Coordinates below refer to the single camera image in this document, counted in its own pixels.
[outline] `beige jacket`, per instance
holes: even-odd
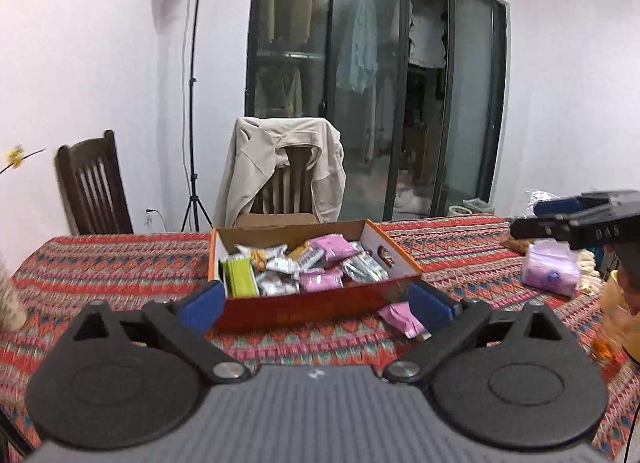
[[[314,214],[321,223],[338,220],[346,180],[340,133],[322,118],[240,117],[226,157],[215,226],[233,226],[239,214],[249,211],[275,168],[288,165],[288,146],[311,147],[306,169],[312,173]]]

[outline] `yellow flower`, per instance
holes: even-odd
[[[24,157],[24,149],[22,146],[15,146],[9,154],[6,155],[7,164],[14,167],[16,169],[22,163],[22,159]]]

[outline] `green snack package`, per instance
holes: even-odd
[[[254,269],[249,257],[228,259],[225,262],[227,288],[233,297],[258,297]]]

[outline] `patterned tablecloth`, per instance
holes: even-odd
[[[581,344],[593,337],[600,320],[597,297],[567,301],[523,287],[522,258],[497,242],[507,228],[500,218],[435,218],[384,223],[382,228],[422,265],[426,281],[455,299],[481,297],[496,309],[520,309],[528,300],[542,299]],[[92,299],[126,310],[152,295],[184,296],[206,280],[208,243],[209,234],[57,237],[22,263],[14,281],[29,317],[21,331],[0,333],[0,403],[30,440],[38,443],[24,409],[24,391],[69,320]],[[210,332],[209,339],[252,368],[270,362],[372,364],[380,370],[410,348],[376,315],[244,335]],[[628,437],[640,372],[620,355],[604,374],[609,407],[593,443],[613,458]]]

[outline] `closet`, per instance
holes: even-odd
[[[252,0],[245,113],[340,131],[340,219],[446,214],[490,196],[505,48],[495,0]]]

